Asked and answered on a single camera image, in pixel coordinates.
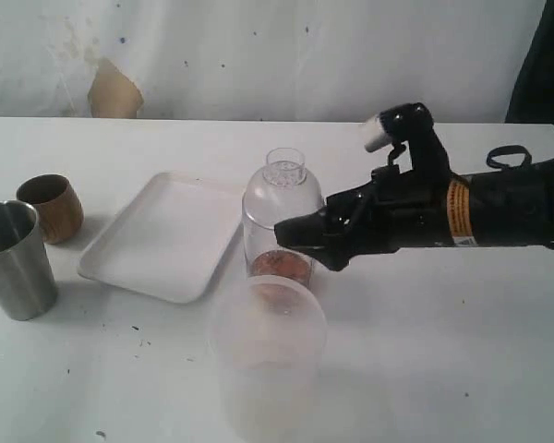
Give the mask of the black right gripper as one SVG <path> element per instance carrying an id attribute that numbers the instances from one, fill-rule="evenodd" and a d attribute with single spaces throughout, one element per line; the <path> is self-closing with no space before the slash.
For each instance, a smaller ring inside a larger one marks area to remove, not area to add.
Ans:
<path id="1" fill-rule="evenodd" d="M 276 242 L 300 252 L 328 247 L 325 267 L 335 271 L 357 256 L 448 247 L 449 184 L 447 177 L 424 178 L 381 167 L 366 184 L 327 197 L 326 211 L 276 223 Z"/>

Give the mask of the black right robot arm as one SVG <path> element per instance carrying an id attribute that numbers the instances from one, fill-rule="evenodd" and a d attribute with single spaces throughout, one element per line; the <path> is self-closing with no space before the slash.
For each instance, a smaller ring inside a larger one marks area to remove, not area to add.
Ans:
<path id="1" fill-rule="evenodd" d="M 353 257 L 403 248 L 554 249 L 554 159 L 435 183 L 398 166 L 274 227 L 278 245 L 340 271 Z"/>

